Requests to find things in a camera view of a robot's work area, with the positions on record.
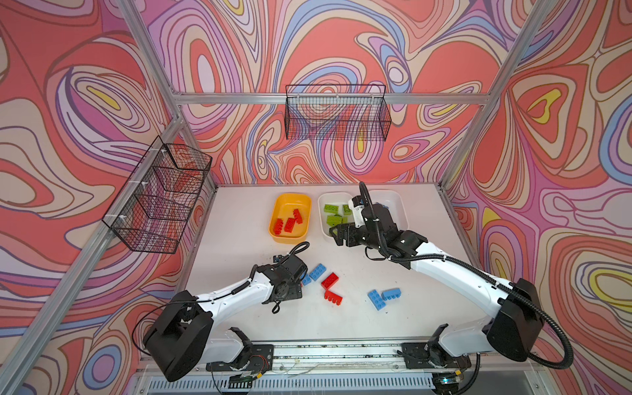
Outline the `red lego brick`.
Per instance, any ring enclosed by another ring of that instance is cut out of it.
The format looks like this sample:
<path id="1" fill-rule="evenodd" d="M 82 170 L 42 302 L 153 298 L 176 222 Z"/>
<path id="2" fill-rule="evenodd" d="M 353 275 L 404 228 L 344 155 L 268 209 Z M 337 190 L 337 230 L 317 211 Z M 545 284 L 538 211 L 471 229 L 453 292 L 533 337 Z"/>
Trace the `red lego brick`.
<path id="1" fill-rule="evenodd" d="M 342 296 L 339 296 L 338 294 L 336 294 L 335 292 L 326 290 L 324 293 L 324 299 L 326 299 L 326 301 L 329 301 L 335 305 L 340 305 L 342 304 L 343 298 Z"/>
<path id="2" fill-rule="evenodd" d="M 285 227 L 285 222 L 283 219 L 278 218 L 276 219 L 274 226 L 273 226 L 273 234 L 274 235 L 281 235 L 281 233 L 283 232 Z"/>
<path id="3" fill-rule="evenodd" d="M 295 220 L 296 224 L 300 225 L 304 221 L 303 217 L 302 217 L 302 214 L 301 214 L 301 211 L 299 209 L 294 209 L 293 210 L 293 217 L 294 217 L 294 220 Z"/>
<path id="4" fill-rule="evenodd" d="M 321 286 L 326 290 L 330 290 L 339 281 L 336 273 L 329 274 L 322 282 Z"/>
<path id="5" fill-rule="evenodd" d="M 283 231 L 288 234 L 291 234 L 295 227 L 296 227 L 296 223 L 295 223 L 294 217 L 291 217 L 286 220 Z"/>

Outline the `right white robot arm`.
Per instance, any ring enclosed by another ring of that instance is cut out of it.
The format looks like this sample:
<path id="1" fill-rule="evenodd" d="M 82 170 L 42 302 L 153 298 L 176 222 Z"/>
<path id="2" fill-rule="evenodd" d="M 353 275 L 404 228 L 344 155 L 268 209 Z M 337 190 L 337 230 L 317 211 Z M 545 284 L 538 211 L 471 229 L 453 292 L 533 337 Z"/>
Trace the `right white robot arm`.
<path id="1" fill-rule="evenodd" d="M 350 200 L 354 221 L 329 228 L 339 246 L 363 246 L 378 252 L 380 260 L 421 273 L 457 291 L 483 313 L 480 319 L 460 325 L 442 324 L 428 345 L 431 360 L 441 365 L 447 357 L 497 352 L 509 360 L 532 360 L 539 365 L 565 370 L 574 362 L 571 342 L 561 326 L 541 307 L 533 283 L 493 276 L 444 252 L 424 235 L 401 230 L 384 205 L 368 197 Z M 533 353 L 544 326 L 549 326 L 562 345 L 559 361 Z"/>

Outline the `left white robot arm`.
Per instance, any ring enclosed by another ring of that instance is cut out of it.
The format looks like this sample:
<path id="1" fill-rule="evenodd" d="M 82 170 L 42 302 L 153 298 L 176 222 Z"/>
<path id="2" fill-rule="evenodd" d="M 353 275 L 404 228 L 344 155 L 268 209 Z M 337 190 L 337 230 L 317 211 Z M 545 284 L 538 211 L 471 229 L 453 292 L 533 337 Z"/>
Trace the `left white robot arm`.
<path id="1" fill-rule="evenodd" d="M 261 304 L 276 313 L 284 301 L 302 297 L 307 266 L 296 255 L 253 266 L 250 275 L 218 291 L 198 296 L 181 291 L 163 308 L 143 336 L 143 346 L 169 382 L 200 364 L 224 363 L 241 369 L 253 356 L 252 342 L 237 327 L 218 337 L 212 330 L 230 317 Z"/>

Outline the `right white plastic bin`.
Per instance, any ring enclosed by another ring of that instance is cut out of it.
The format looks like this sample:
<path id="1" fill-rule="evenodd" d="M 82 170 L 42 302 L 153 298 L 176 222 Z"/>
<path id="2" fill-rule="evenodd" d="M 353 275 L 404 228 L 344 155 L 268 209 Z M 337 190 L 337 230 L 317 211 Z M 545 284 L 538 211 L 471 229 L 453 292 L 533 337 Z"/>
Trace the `right white plastic bin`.
<path id="1" fill-rule="evenodd" d="M 379 203 L 386 207 L 393 222 L 398 226 L 399 230 L 408 230 L 408 217 L 403 205 L 401 196 L 390 189 L 370 190 L 370 197 L 373 203 Z"/>

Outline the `yellow plastic bin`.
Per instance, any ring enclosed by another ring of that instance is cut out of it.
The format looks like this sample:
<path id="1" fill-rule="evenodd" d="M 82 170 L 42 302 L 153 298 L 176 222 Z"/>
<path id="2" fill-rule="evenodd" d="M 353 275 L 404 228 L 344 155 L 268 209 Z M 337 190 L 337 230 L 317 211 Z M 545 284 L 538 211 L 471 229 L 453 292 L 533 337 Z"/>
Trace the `yellow plastic bin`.
<path id="1" fill-rule="evenodd" d="M 274 241 L 295 245 L 306 241 L 312 200 L 305 194 L 281 194 L 273 207 L 268 233 Z"/>

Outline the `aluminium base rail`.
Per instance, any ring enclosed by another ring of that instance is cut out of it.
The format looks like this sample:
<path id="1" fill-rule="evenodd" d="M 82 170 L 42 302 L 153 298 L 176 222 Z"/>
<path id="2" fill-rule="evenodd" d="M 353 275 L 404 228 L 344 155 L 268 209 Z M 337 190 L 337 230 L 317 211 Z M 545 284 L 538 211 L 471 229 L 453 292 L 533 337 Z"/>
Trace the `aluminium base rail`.
<path id="1" fill-rule="evenodd" d="M 147 362 L 129 394 L 555 394 L 547 373 L 532 362 L 511 362 L 497 354 L 462 357 L 445 367 L 422 360 L 421 338 L 325 341 L 264 341 L 268 366 L 255 360 L 248 370 L 197 365 L 184 378 L 167 381 Z"/>

